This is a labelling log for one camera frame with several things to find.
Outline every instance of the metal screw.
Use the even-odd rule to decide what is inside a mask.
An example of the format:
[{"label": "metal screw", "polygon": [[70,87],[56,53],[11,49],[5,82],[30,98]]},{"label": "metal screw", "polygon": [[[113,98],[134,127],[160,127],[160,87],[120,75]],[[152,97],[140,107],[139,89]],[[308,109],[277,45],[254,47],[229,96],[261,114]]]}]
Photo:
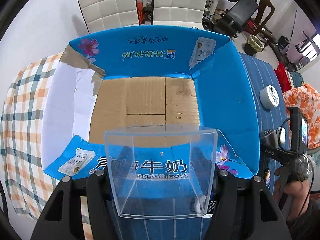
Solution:
[{"label": "metal screw", "polygon": [[219,173],[221,176],[228,176],[228,174],[229,174],[229,172],[226,170],[221,170]]},{"label": "metal screw", "polygon": [[262,179],[261,179],[259,176],[254,176],[254,177],[253,177],[253,180],[254,180],[255,182],[260,182],[260,181],[262,181]]},{"label": "metal screw", "polygon": [[97,170],[97,171],[95,172],[95,174],[96,174],[97,176],[102,176],[102,175],[104,174],[104,170]]},{"label": "metal screw", "polygon": [[68,182],[70,180],[70,177],[69,176],[64,176],[62,178],[62,182]]}]

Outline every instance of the person's hand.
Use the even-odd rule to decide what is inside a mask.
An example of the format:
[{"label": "person's hand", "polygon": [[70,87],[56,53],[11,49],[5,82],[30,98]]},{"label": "person's hand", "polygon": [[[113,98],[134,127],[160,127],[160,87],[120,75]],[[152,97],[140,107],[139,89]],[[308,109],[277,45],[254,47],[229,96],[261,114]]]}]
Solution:
[{"label": "person's hand", "polygon": [[[280,175],[280,170],[282,168],[283,167],[280,167],[275,171],[276,176]],[[280,188],[281,188],[281,182],[280,182],[280,178],[279,178],[275,182],[275,190],[273,193],[273,198],[277,203],[279,203],[279,200],[281,198]],[[310,185],[309,185],[308,180],[305,180],[304,182],[293,181],[291,183],[288,183],[284,187],[283,192],[288,195],[292,195],[292,197],[293,197],[291,210],[290,210],[289,216],[287,217],[287,221],[295,220],[298,217],[299,212],[302,208],[302,205],[305,202],[306,197],[308,196],[309,189],[310,189]],[[304,205],[300,215],[302,215],[303,213],[305,213],[307,211],[307,208],[309,205],[309,197],[310,196],[308,196],[306,204]]]}]

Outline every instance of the cardboard bottom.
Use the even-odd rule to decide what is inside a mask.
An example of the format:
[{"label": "cardboard bottom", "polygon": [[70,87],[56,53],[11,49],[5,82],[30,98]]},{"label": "cardboard bottom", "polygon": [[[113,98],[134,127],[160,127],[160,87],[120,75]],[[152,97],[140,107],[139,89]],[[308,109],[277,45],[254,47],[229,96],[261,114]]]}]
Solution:
[{"label": "cardboard bottom", "polygon": [[[104,144],[105,131],[119,127],[171,123],[199,124],[193,80],[169,77],[103,80],[91,117],[89,142]],[[134,140],[137,147],[171,147],[190,142],[190,137],[137,137]]]}]

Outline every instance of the pink flower print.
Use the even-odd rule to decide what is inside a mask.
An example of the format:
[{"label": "pink flower print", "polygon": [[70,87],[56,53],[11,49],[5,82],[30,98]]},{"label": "pink flower print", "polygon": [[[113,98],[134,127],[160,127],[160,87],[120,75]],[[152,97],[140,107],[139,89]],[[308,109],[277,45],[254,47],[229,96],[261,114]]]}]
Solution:
[{"label": "pink flower print", "polygon": [[96,59],[94,57],[91,57],[91,56],[87,56],[86,58],[90,61],[90,63],[93,63],[93,62],[96,61]]},{"label": "pink flower print", "polygon": [[220,152],[217,152],[216,155],[216,163],[219,163],[219,165],[223,165],[225,162],[229,160],[228,158],[228,146],[227,145],[221,145]]},{"label": "pink flower print", "polygon": [[99,43],[96,39],[82,39],[78,48],[83,49],[83,54],[92,57],[99,53],[99,50],[97,49],[98,46]]},{"label": "pink flower print", "polygon": [[220,170],[229,171],[232,175],[238,175],[238,171],[234,169],[230,169],[230,166],[218,164],[218,167]]}]

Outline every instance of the small display screen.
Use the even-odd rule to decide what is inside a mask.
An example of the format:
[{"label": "small display screen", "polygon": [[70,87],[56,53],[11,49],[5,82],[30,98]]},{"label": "small display screen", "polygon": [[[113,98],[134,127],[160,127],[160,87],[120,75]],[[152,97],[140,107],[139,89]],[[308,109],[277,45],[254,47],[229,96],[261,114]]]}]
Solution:
[{"label": "small display screen", "polygon": [[307,145],[308,143],[308,125],[306,123],[306,121],[302,118],[302,122],[301,122],[301,125],[302,125],[302,129],[301,129],[301,141]]}]

